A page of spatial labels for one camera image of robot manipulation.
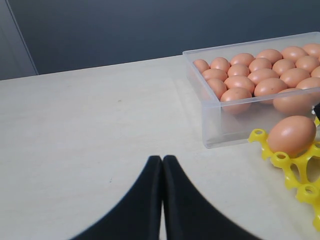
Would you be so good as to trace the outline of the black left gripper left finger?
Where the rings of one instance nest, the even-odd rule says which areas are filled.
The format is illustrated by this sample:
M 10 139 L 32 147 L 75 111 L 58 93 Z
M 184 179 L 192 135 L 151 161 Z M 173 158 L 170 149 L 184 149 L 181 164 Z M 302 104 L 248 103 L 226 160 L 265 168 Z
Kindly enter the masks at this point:
M 73 239 L 158 240 L 161 214 L 162 159 L 154 155 L 117 205 Z

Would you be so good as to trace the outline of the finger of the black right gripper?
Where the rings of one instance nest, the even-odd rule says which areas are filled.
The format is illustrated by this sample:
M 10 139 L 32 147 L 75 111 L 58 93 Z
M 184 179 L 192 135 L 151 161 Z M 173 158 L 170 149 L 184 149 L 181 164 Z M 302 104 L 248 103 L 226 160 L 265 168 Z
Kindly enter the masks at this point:
M 320 103 L 316 104 L 313 109 L 312 113 L 316 116 L 318 120 L 320 120 Z

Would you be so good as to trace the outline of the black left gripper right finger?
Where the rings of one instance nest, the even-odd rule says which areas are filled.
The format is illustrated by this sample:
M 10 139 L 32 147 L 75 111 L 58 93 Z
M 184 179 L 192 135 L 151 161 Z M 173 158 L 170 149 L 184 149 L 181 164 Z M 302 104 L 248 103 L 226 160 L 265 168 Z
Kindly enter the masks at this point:
M 250 240 L 244 230 L 213 207 L 189 180 L 178 159 L 163 159 L 164 218 L 168 240 Z

